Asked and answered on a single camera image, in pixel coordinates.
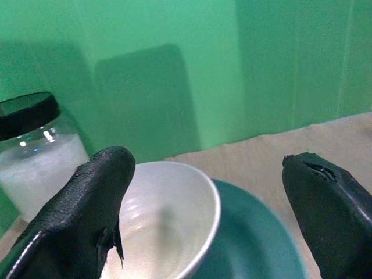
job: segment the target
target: green plate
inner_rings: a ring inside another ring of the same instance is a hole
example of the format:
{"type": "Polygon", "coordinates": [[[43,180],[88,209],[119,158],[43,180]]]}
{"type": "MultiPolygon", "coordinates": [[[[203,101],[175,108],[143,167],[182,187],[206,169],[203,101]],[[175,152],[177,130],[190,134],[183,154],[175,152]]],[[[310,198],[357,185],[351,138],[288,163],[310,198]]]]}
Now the green plate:
{"type": "Polygon", "coordinates": [[[301,279],[306,270],[278,217],[261,201],[214,180],[221,196],[216,238],[192,279],[301,279]]]}

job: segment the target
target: green wall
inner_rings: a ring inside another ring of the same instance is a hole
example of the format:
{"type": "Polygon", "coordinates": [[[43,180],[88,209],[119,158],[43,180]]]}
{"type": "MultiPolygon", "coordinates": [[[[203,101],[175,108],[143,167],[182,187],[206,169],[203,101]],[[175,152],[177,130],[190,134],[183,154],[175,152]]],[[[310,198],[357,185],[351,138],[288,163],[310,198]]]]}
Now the green wall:
{"type": "MultiPolygon", "coordinates": [[[[0,101],[52,91],[137,162],[369,111],[370,0],[3,0],[0,101]]],[[[16,216],[0,193],[0,235],[16,216]]]]}

